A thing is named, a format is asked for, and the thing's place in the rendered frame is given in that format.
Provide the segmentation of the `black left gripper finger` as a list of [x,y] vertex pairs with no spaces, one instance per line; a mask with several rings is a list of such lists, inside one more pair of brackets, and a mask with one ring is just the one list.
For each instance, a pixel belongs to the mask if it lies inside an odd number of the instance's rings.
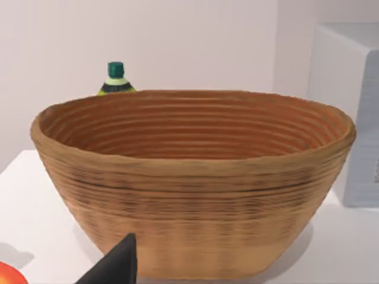
[[137,240],[127,234],[74,284],[136,284]]

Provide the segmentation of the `brown woven basket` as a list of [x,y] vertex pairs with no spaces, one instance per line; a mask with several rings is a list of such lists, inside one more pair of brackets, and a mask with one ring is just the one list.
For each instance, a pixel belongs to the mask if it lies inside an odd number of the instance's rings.
[[296,240],[356,138],[340,109],[247,91],[146,90],[47,107],[31,139],[70,213],[143,277],[257,275]]

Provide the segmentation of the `red and orange apple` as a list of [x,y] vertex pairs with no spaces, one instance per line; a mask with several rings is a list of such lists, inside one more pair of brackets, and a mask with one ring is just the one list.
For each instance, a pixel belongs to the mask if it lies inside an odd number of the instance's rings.
[[17,269],[0,262],[0,284],[28,284],[28,282]]

